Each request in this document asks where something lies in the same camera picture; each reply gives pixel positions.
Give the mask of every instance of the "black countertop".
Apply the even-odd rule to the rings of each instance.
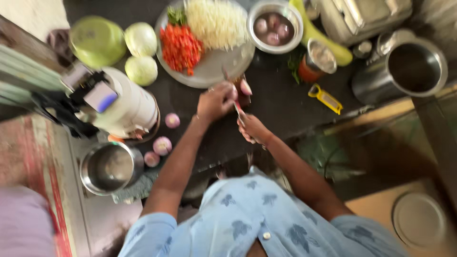
[[[246,9],[255,0],[244,0]],[[98,15],[112,20],[126,29],[130,24],[144,21],[154,26],[169,0],[64,0],[67,18],[72,25],[86,15]],[[298,136],[308,129],[330,123],[338,115],[319,102],[308,97],[311,85],[300,84],[287,68],[289,54],[270,55],[258,49],[246,71],[247,81],[254,93],[246,112],[257,116],[264,125],[281,139]],[[363,65],[353,62],[338,68],[337,72],[320,78],[317,82],[343,105],[342,114],[362,107],[354,97],[350,81],[355,70]],[[157,133],[167,136],[175,145],[184,133],[190,119],[197,110],[198,97],[204,90],[185,86],[174,80],[159,66],[157,80],[146,89],[154,94],[163,122],[166,114],[175,112],[181,119],[181,126],[169,129],[163,123]],[[123,71],[123,62],[116,65]],[[238,131],[236,113],[233,112],[217,121],[205,135],[198,151],[194,172],[224,163],[252,151],[259,145],[245,141]],[[144,153],[152,150],[152,142],[137,145]]]

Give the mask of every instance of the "steel bowl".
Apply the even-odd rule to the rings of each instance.
[[[143,170],[143,155],[138,149],[109,142],[96,145],[84,156],[80,176],[87,190],[110,195],[135,183]]]
[[[264,42],[262,42],[254,33],[254,24],[257,18],[264,14],[264,13],[269,13],[269,12],[275,12],[277,14],[280,14],[284,17],[286,17],[293,26],[294,29],[294,35],[292,39],[290,40],[289,43],[282,45],[282,46],[271,46],[268,45]],[[249,11],[248,14],[248,20],[246,22],[246,26],[248,29],[248,34],[251,39],[251,41],[254,43],[254,45],[267,53],[271,54],[284,54],[288,53],[292,50],[294,50],[298,44],[300,44],[300,41],[302,40],[303,37],[303,20],[302,16],[298,12],[298,10],[289,5],[289,2],[287,1],[281,1],[281,0],[265,0],[265,1],[260,1],[256,3],[251,10]]]

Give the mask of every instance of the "leaf print shirt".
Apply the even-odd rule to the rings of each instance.
[[[374,220],[343,215],[326,221],[256,167],[220,180],[203,195],[199,212],[181,223],[166,213],[141,217],[119,257],[243,257],[259,239],[270,257],[405,257]]]

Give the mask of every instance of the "red onion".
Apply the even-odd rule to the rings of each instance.
[[[286,24],[281,24],[276,32],[279,38],[286,38],[289,36],[289,27]]]
[[[259,34],[263,34],[268,30],[268,26],[265,19],[258,19],[255,23],[255,31]]]
[[[247,96],[251,96],[252,95],[252,90],[251,90],[251,87],[248,85],[248,83],[246,82],[246,80],[241,80],[241,84],[240,84],[240,88],[241,88],[241,92]]]
[[[271,46],[277,46],[279,45],[279,37],[278,37],[278,34],[274,33],[274,32],[270,32],[268,33],[268,35],[266,36],[266,43],[271,45]]]
[[[271,29],[276,29],[279,25],[279,16],[277,14],[270,14],[268,17],[268,27]]]
[[[153,151],[149,151],[144,155],[144,163],[148,167],[156,167],[160,162],[160,156]]]
[[[171,152],[171,141],[167,137],[159,137],[152,144],[154,152],[160,156],[165,156]]]
[[[167,127],[175,129],[179,127],[181,122],[179,121],[179,117],[176,113],[168,113],[167,116],[165,116],[165,124]]]

